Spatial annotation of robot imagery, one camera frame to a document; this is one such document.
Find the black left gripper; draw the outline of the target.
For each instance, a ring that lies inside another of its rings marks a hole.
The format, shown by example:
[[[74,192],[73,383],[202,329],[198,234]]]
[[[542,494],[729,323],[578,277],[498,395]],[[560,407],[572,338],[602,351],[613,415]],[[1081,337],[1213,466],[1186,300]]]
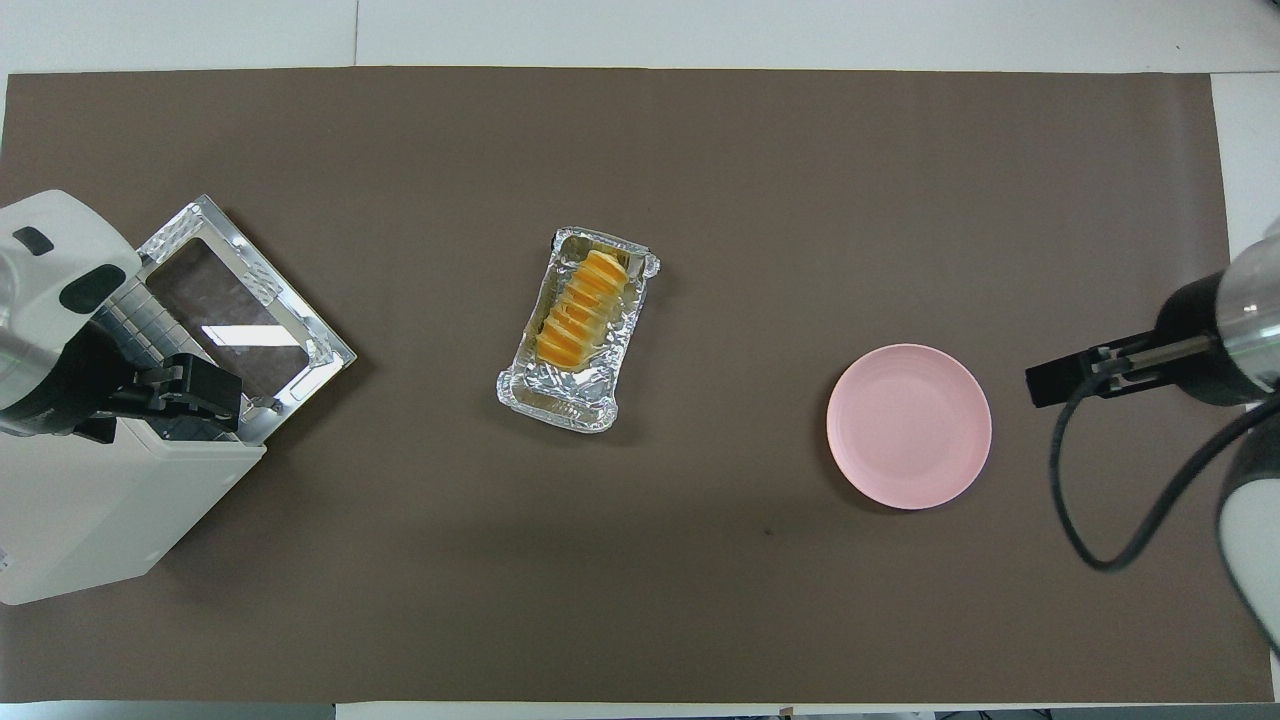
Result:
[[[236,433],[242,380],[195,354],[173,354],[156,368],[138,372],[134,383],[148,400],[113,396],[133,379],[110,332],[86,323],[63,347],[51,372],[26,397],[3,407],[1,428],[14,437],[78,436],[113,442],[116,420],[187,419]],[[110,415],[97,418],[110,404]]]

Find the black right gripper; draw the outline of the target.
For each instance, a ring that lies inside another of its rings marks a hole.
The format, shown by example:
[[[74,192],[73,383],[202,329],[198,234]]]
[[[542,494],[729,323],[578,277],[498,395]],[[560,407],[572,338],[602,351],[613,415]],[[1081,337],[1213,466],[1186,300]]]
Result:
[[[1164,366],[1164,377],[1190,397],[1213,406],[1252,401],[1252,382],[1236,368],[1219,329],[1216,302],[1224,272],[1176,290],[1158,313],[1161,346],[1134,350],[1100,346],[1027,369],[1027,391],[1034,407],[1083,398],[1116,398],[1151,389],[1151,378],[1130,373]]]

